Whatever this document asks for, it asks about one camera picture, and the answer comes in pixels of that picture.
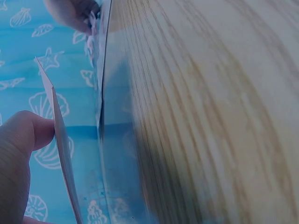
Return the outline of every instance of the seashell print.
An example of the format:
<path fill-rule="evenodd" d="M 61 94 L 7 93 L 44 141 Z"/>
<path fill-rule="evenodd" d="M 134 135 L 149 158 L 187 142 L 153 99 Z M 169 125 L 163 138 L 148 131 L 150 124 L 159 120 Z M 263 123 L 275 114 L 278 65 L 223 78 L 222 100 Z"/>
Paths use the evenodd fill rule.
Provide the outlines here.
<path fill-rule="evenodd" d="M 25 78 L 14 78 L 10 80 L 0 81 L 0 90 L 14 88 L 17 84 L 25 80 Z"/>
<path fill-rule="evenodd" d="M 81 41 L 86 40 L 86 34 L 81 33 L 79 31 L 75 31 L 73 34 L 73 44 L 77 44 Z"/>
<path fill-rule="evenodd" d="M 48 217 L 47 205 L 40 196 L 29 195 L 24 215 L 44 222 Z"/>
<path fill-rule="evenodd" d="M 7 11 L 6 0 L 0 0 L 0 11 Z"/>
<path fill-rule="evenodd" d="M 31 21 L 31 15 L 30 15 L 30 8 L 21 8 L 21 10 L 11 17 L 10 19 L 10 26 L 11 27 L 20 27 L 25 25 L 26 23 L 29 23 Z"/>
<path fill-rule="evenodd" d="M 81 76 L 85 79 L 86 85 L 93 87 L 93 71 L 90 70 L 81 70 Z"/>
<path fill-rule="evenodd" d="M 46 33 L 50 32 L 52 29 L 54 29 L 54 27 L 51 24 L 43 24 L 34 30 L 31 37 L 45 35 Z"/>
<path fill-rule="evenodd" d="M 74 154 L 74 141 L 69 137 L 69 147 L 71 157 Z M 48 169 L 60 169 L 59 153 L 55 140 L 46 147 L 38 150 L 34 154 L 36 161 L 43 167 Z"/>
<path fill-rule="evenodd" d="M 88 211 L 88 224 L 104 224 L 108 222 L 107 217 L 103 214 L 102 210 L 98 207 L 95 200 L 90 201 Z"/>
<path fill-rule="evenodd" d="M 116 205 L 112 213 L 112 223 L 136 223 L 132 220 L 132 213 L 127 203 L 122 198 L 116 199 Z"/>
<path fill-rule="evenodd" d="M 70 113 L 69 104 L 66 99 L 61 95 L 57 94 L 60 110 L 62 116 L 66 116 Z M 38 114 L 43 118 L 52 119 L 53 111 L 47 98 L 46 92 L 38 92 L 29 98 L 29 105 L 32 112 Z"/>

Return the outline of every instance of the finger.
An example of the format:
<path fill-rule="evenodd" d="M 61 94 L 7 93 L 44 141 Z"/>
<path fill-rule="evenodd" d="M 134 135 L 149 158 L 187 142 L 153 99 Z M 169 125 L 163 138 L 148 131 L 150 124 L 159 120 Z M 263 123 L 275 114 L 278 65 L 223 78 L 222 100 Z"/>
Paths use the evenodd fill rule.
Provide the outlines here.
<path fill-rule="evenodd" d="M 21 111 L 0 127 L 0 138 L 28 159 L 33 150 L 48 145 L 54 136 L 54 122 L 32 112 Z"/>
<path fill-rule="evenodd" d="M 83 10 L 88 15 L 91 11 L 96 15 L 100 12 L 100 7 L 98 3 L 94 0 L 86 0 L 82 1 L 82 4 L 78 5 L 78 10 Z"/>
<path fill-rule="evenodd" d="M 92 34 L 92 30 L 90 29 L 90 27 L 88 26 L 88 24 L 84 23 L 83 20 L 77 19 L 77 18 L 73 18 L 71 20 L 68 20 L 65 22 L 67 26 L 72 27 L 73 29 L 81 32 L 81 33 L 85 33 L 87 35 L 91 35 Z"/>
<path fill-rule="evenodd" d="M 0 127 L 0 217 L 1 223 L 21 223 L 26 209 L 32 150 L 51 142 L 52 120 L 22 111 Z"/>
<path fill-rule="evenodd" d="M 97 15 L 100 12 L 100 7 L 97 2 L 93 1 L 93 3 L 91 3 L 90 11 L 93 11 L 95 15 Z"/>
<path fill-rule="evenodd" d="M 32 219 L 30 217 L 24 216 L 22 224 L 50 224 L 50 223 L 41 222 L 36 219 Z"/>

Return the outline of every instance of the wooden board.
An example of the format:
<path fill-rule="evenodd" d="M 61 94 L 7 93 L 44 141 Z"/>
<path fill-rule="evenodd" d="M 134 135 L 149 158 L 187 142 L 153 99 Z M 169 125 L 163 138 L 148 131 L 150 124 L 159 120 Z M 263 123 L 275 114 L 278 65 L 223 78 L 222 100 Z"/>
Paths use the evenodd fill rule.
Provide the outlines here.
<path fill-rule="evenodd" d="M 298 222 L 298 1 L 113 0 L 107 82 L 124 57 L 160 223 Z"/>

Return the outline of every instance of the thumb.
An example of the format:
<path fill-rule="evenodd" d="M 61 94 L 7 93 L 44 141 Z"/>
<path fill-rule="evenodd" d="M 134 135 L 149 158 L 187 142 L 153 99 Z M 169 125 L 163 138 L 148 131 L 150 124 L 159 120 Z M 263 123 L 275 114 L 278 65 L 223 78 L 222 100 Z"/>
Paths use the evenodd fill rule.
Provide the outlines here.
<path fill-rule="evenodd" d="M 0 127 L 0 217 L 1 223 L 21 223 L 26 209 L 33 150 L 51 142 L 52 120 L 29 111 L 12 116 Z"/>
<path fill-rule="evenodd" d="M 30 217 L 24 216 L 22 224 L 50 224 L 50 223 L 41 222 L 36 219 L 32 219 Z"/>

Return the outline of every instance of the white shell outline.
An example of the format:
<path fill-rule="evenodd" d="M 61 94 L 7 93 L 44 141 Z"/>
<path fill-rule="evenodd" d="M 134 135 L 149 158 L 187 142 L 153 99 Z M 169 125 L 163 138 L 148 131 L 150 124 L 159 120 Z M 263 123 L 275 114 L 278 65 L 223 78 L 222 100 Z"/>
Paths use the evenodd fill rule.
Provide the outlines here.
<path fill-rule="evenodd" d="M 24 215 L 44 222 L 48 217 L 47 204 L 40 196 L 29 195 Z"/>
<path fill-rule="evenodd" d="M 69 104 L 61 94 L 57 93 L 56 95 L 61 114 L 64 117 L 70 113 Z M 53 110 L 48 101 L 46 92 L 38 92 L 34 94 L 29 98 L 28 102 L 33 113 L 36 113 L 43 118 L 53 119 Z"/>
<path fill-rule="evenodd" d="M 65 117 L 70 113 L 69 104 L 66 99 L 57 93 L 57 99 L 61 110 L 61 115 Z M 53 119 L 53 110 L 47 98 L 46 92 L 38 92 L 28 100 L 31 111 L 41 117 Z M 71 157 L 74 153 L 74 141 L 69 137 L 69 146 Z M 35 160 L 43 167 L 48 169 L 60 169 L 60 160 L 55 141 L 53 140 L 46 147 L 38 150 L 34 154 Z"/>
<path fill-rule="evenodd" d="M 24 81 L 25 78 L 14 78 L 9 80 L 0 81 L 0 91 L 7 88 L 14 88 L 17 84 Z"/>
<path fill-rule="evenodd" d="M 7 11 L 6 0 L 0 0 L 0 11 Z"/>
<path fill-rule="evenodd" d="M 31 21 L 30 8 L 22 7 L 13 17 L 10 18 L 10 27 L 20 27 Z"/>
<path fill-rule="evenodd" d="M 46 71 L 46 70 L 48 70 L 48 68 L 59 68 L 60 64 L 57 61 L 57 57 L 58 57 L 58 55 L 61 55 L 63 53 L 64 53 L 63 50 L 59 51 L 57 53 L 52 53 L 52 48 L 48 47 L 46 49 L 45 56 L 37 57 L 37 59 L 41 63 L 43 69 Z"/>
<path fill-rule="evenodd" d="M 85 79 L 86 85 L 93 87 L 92 81 L 93 81 L 93 71 L 91 70 L 81 70 L 80 71 L 81 76 L 83 79 Z"/>
<path fill-rule="evenodd" d="M 48 32 L 50 32 L 52 29 L 54 29 L 54 27 L 51 24 L 46 23 L 46 24 L 40 25 L 38 28 L 36 28 L 33 31 L 31 37 L 38 37 L 38 36 L 45 35 Z"/>
<path fill-rule="evenodd" d="M 132 215 L 127 203 L 122 198 L 116 199 L 116 205 L 113 209 L 112 214 L 112 222 L 113 223 L 135 223 L 134 220 L 131 219 Z"/>
<path fill-rule="evenodd" d="M 102 210 L 98 207 L 95 200 L 90 201 L 88 206 L 87 220 L 88 224 L 104 224 L 108 222 L 107 217 L 103 214 Z"/>
<path fill-rule="evenodd" d="M 72 43 L 73 44 L 77 44 L 81 41 L 84 41 L 86 40 L 86 34 L 84 33 L 81 33 L 79 31 L 75 31 L 74 34 L 73 34 L 73 40 L 72 40 Z"/>
<path fill-rule="evenodd" d="M 69 147 L 70 147 L 70 155 L 71 157 L 74 154 L 74 141 L 72 138 L 69 138 Z M 47 169 L 60 169 L 60 159 L 59 153 L 56 146 L 56 141 L 53 140 L 46 147 L 36 151 L 34 153 L 35 160 L 42 166 Z"/>

